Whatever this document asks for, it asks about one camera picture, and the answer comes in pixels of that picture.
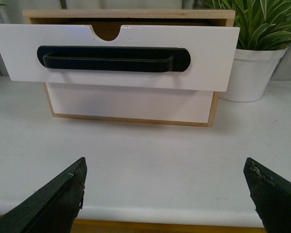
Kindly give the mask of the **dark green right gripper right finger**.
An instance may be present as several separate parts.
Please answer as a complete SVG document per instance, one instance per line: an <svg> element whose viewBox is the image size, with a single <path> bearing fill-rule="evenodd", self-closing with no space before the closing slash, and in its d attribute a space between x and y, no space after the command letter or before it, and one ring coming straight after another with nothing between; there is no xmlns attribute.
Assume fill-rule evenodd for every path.
<svg viewBox="0 0 291 233"><path fill-rule="evenodd" d="M250 157L243 172L266 232L291 233L291 182Z"/></svg>

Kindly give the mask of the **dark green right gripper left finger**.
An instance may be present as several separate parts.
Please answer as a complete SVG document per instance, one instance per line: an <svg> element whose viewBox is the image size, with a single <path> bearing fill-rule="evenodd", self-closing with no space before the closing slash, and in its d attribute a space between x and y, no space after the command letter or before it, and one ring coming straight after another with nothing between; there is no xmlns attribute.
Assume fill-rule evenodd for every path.
<svg viewBox="0 0 291 233"><path fill-rule="evenodd" d="M0 217L0 233L68 233L83 206L87 165L81 157Z"/></svg>

